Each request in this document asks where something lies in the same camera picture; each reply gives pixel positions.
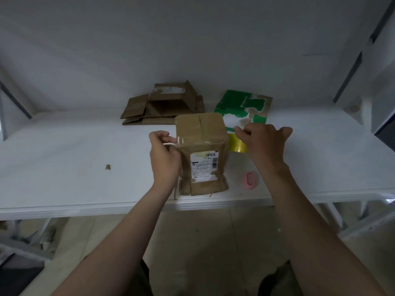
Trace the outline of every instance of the person's left arm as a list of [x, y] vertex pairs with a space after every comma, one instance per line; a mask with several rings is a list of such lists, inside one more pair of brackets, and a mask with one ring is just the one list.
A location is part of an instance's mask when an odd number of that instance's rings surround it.
[[176, 138], [165, 131], [152, 132], [149, 137], [154, 173], [151, 189], [52, 296], [118, 296], [127, 290], [181, 168], [180, 152], [172, 145], [164, 145], [177, 143]]

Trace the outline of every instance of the table surface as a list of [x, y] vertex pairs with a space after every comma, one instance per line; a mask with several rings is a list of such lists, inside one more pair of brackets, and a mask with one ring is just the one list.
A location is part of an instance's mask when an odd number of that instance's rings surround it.
[[[0, 219], [126, 213], [150, 188], [148, 133], [174, 125], [122, 126], [122, 110], [40, 114], [0, 144]], [[395, 198], [395, 153], [333, 104], [274, 106], [268, 123], [291, 126], [284, 160], [313, 203]], [[165, 209], [270, 205], [247, 154], [230, 152], [227, 191], [170, 196]]]

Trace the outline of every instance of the torn green cardboard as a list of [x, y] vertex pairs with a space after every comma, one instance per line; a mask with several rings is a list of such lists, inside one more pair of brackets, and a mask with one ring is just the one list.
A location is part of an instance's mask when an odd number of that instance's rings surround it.
[[246, 124], [266, 123], [272, 97], [248, 92], [227, 90], [214, 112], [222, 115], [226, 129], [234, 132], [234, 127], [244, 128]]

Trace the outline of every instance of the floor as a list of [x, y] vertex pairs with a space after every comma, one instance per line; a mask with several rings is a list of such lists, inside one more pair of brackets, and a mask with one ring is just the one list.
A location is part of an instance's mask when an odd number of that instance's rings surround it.
[[[123, 217], [70, 218], [54, 260], [21, 295], [50, 295]], [[345, 242], [395, 295], [395, 223]], [[273, 207], [162, 212], [144, 254], [157, 296], [256, 295], [287, 259]]]

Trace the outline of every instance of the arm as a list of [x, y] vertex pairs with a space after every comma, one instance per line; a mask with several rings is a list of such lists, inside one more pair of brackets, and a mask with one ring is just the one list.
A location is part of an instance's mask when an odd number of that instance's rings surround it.
[[273, 198], [304, 295], [385, 295], [305, 197], [284, 163], [284, 145], [292, 128], [277, 131], [273, 125], [249, 124], [235, 131]]
[[149, 137], [153, 186], [52, 296], [118, 296], [125, 293], [181, 168], [178, 150], [163, 145], [177, 143], [177, 139], [169, 137], [165, 131], [152, 132]]

